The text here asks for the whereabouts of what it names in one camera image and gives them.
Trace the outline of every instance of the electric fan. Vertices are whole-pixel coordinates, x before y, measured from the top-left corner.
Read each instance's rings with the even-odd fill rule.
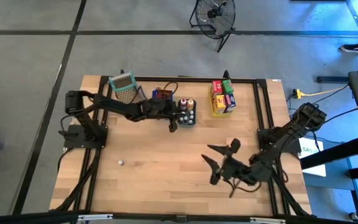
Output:
[[[196,13],[197,25],[191,23]],[[226,43],[236,19],[236,4],[234,0],[196,0],[196,6],[190,16],[191,27],[198,26],[201,32],[211,39],[221,39],[218,53]]]

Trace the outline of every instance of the red object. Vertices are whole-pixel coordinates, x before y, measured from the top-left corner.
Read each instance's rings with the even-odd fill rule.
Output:
[[[212,81],[212,87],[211,87],[211,97],[212,99],[215,98],[217,95],[221,95],[223,92],[222,89],[222,82],[219,80]]]

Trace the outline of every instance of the shoe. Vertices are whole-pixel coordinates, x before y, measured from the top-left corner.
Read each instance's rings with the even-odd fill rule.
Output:
[[[345,52],[356,52],[358,53],[358,44],[344,44],[339,49]]]

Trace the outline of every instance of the wooden tabletop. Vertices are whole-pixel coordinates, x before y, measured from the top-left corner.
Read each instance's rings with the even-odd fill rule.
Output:
[[[98,91],[100,76],[85,75],[81,89]],[[137,82],[147,97],[165,82]],[[211,170],[201,157],[205,154],[221,161],[222,155],[207,144],[226,145],[233,138],[241,141],[234,157],[245,164],[259,150],[256,130],[258,117],[251,84],[235,83],[237,106],[229,118],[214,118],[208,104],[210,83],[178,83],[174,100],[192,98],[197,102],[194,128],[178,127],[170,133],[166,120],[145,120],[133,123],[123,116],[109,113],[108,141],[102,150],[92,212],[164,213],[193,215],[272,215],[267,183],[254,192],[237,190],[229,198],[231,187],[220,181],[209,184]],[[273,121],[283,126],[289,121],[287,104],[280,80],[267,80]],[[267,117],[260,90],[265,125]],[[84,149],[74,149],[62,160],[50,208],[56,208],[68,196],[78,181]],[[283,154],[282,165],[288,174],[286,184],[303,209],[311,212],[300,162]],[[240,187],[252,190],[242,183]],[[81,201],[85,207],[87,186]],[[276,188],[279,210],[281,199]]]

